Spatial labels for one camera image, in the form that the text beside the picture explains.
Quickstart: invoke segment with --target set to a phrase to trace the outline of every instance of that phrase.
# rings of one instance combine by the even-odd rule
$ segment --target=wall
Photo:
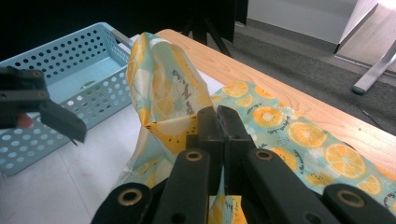
[[[339,44],[352,14],[358,21],[367,0],[249,0],[247,17],[283,29]]]

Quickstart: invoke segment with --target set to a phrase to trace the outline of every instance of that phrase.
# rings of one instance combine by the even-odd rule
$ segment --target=yellow lemon pattern
[[[381,182],[374,175],[370,175],[365,180],[360,182],[358,188],[364,190],[368,194],[378,195],[382,191]]]
[[[361,155],[344,144],[332,144],[326,147],[324,158],[337,173],[349,179],[359,179],[367,172]]]
[[[251,94],[247,95],[245,98],[235,102],[237,105],[242,107],[248,107],[253,103],[253,96]]]
[[[236,98],[248,92],[248,85],[245,81],[236,81],[221,90],[224,94]]]
[[[297,159],[294,155],[287,151],[285,148],[282,147],[273,147],[270,149],[271,151],[275,152],[280,159],[282,159],[292,171],[297,170]]]
[[[263,90],[262,88],[260,88],[260,87],[258,87],[258,86],[256,86],[256,87],[254,88],[254,91],[255,91],[260,97],[268,98],[268,99],[274,98],[274,96],[273,96],[271,93],[269,93],[268,91]]]
[[[316,125],[305,122],[293,122],[288,129],[291,140],[302,147],[321,147],[326,134]]]
[[[166,148],[173,154],[186,149],[186,135],[197,134],[197,118],[195,115],[172,120],[164,120],[148,124],[145,127],[154,133]]]
[[[282,122],[283,113],[269,106],[261,106],[253,112],[253,118],[259,126],[269,128]]]
[[[331,176],[324,173],[311,173],[305,176],[306,181],[316,187],[326,187],[332,184],[333,179]]]

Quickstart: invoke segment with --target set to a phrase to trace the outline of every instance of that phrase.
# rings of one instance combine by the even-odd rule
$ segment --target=white surface
[[[339,44],[364,15],[362,9],[370,10],[365,6],[373,1],[377,0],[250,0],[247,17]],[[354,10],[355,24],[347,26]]]
[[[221,88],[201,74],[209,92]],[[134,153],[140,121],[132,105],[20,173],[0,176],[0,224],[90,223]]]

